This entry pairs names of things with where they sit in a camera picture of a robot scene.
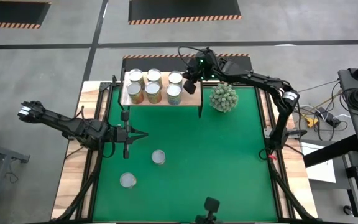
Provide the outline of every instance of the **power strip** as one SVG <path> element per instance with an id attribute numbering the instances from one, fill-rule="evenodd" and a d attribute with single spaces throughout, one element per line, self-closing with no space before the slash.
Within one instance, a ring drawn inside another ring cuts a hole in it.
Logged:
<path id="1" fill-rule="evenodd" d="M 335 118 L 334 115 L 330 112 L 327 112 L 325 108 L 319 107 L 317 110 L 319 112 L 316 112 L 316 115 L 318 115 L 320 118 L 325 119 L 325 121 L 332 127 L 336 128 L 341 123 L 339 119 Z"/>

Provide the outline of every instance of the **gold can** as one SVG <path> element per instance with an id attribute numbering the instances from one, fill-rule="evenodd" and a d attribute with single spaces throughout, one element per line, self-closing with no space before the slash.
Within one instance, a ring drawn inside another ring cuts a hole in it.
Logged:
<path id="1" fill-rule="evenodd" d="M 137 68 L 132 69 L 129 72 L 129 80 L 131 82 L 139 83 L 140 86 L 142 87 L 142 90 L 144 90 L 145 83 L 144 83 L 144 78 L 143 78 L 143 72 L 140 69 L 137 69 Z"/>
<path id="2" fill-rule="evenodd" d="M 183 80 L 183 76 L 181 75 L 180 72 L 172 71 L 171 73 L 169 73 L 169 76 L 168 76 L 169 84 L 179 85 L 180 88 L 182 89 L 182 86 L 183 86 L 182 80 Z"/>
<path id="3" fill-rule="evenodd" d="M 127 86 L 127 92 L 129 97 L 131 98 L 131 101 L 134 104 L 139 104 L 144 101 L 142 86 L 139 83 L 137 82 L 130 83 Z"/>
<path id="4" fill-rule="evenodd" d="M 162 88 L 162 78 L 161 78 L 161 72 L 158 69 L 150 69 L 147 72 L 147 80 L 149 82 L 157 82 L 160 85 L 160 88 Z"/>
<path id="5" fill-rule="evenodd" d="M 171 105 L 179 105 L 181 102 L 181 88 L 177 84 L 170 84 L 167 87 L 168 103 Z"/>
<path id="6" fill-rule="evenodd" d="M 162 99 L 161 88 L 157 82 L 148 82 L 145 86 L 147 99 L 150 103 L 160 103 Z"/>

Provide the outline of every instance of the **white paper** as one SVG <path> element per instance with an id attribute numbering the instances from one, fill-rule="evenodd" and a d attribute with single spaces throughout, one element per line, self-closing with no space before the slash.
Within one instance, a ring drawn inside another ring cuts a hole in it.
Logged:
<path id="1" fill-rule="evenodd" d="M 304 155 L 312 153 L 318 149 L 324 148 L 324 146 L 308 144 L 304 142 L 301 142 L 301 147 Z M 306 168 L 306 172 L 308 173 L 308 177 L 311 180 L 320 180 L 325 182 L 336 183 L 333 160 L 329 160 L 314 165 L 312 167 L 308 167 Z"/>

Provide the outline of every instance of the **wooden shelf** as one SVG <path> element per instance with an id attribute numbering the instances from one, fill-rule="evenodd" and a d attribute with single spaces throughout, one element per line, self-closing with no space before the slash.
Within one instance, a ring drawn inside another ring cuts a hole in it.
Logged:
<path id="1" fill-rule="evenodd" d="M 161 72 L 163 87 L 161 89 L 162 100 L 160 103 L 156 103 L 156 104 L 150 103 L 147 99 L 146 92 L 143 90 L 144 101 L 139 104 L 133 104 L 131 101 L 131 98 L 129 97 L 128 92 L 127 92 L 127 86 L 128 86 L 128 84 L 130 84 L 131 81 L 129 80 L 129 72 L 126 72 L 124 75 L 124 85 L 122 86 L 122 90 L 121 90 L 122 91 L 121 92 L 121 104 L 123 106 L 144 106 L 144 105 L 173 106 L 168 103 L 168 99 L 167 99 L 167 86 L 169 85 L 169 81 L 168 81 L 169 73 L 170 72 Z M 147 83 L 146 74 L 147 74 L 147 72 L 143 73 L 145 83 Z M 200 106 L 201 105 L 201 85 L 199 82 L 195 83 L 195 85 L 196 85 L 196 91 L 192 95 L 187 93 L 186 90 L 182 91 L 181 103 L 176 106 Z"/>

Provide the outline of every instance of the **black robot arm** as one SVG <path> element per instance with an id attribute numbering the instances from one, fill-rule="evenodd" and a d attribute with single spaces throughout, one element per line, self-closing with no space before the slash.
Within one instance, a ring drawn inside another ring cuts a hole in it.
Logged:
<path id="1" fill-rule="evenodd" d="M 137 139 L 148 136 L 147 133 L 138 131 L 129 125 L 129 111 L 121 112 L 121 120 L 124 122 L 124 127 L 121 127 L 120 125 L 112 126 L 107 121 L 84 119 L 83 109 L 75 118 L 68 118 L 45 109 L 39 101 L 25 101 L 22 106 L 17 114 L 21 121 L 46 124 L 61 131 L 63 137 L 67 139 L 75 138 L 82 146 L 91 150 L 101 149 L 101 145 L 105 142 L 124 143 L 123 154 L 125 159 L 129 158 L 129 145 Z M 129 133 L 140 135 L 129 137 Z"/>
<path id="2" fill-rule="evenodd" d="M 186 64 L 188 68 L 183 77 L 188 79 L 184 85 L 188 93 L 194 93 L 195 82 L 209 79 L 218 79 L 226 83 L 242 83 L 269 92 L 279 116 L 276 127 L 270 133 L 267 149 L 272 153 L 284 147 L 288 138 L 287 121 L 299 100 L 299 94 L 287 81 L 244 70 L 232 61 L 222 58 L 217 60 L 215 53 L 209 48 L 199 50 Z"/>

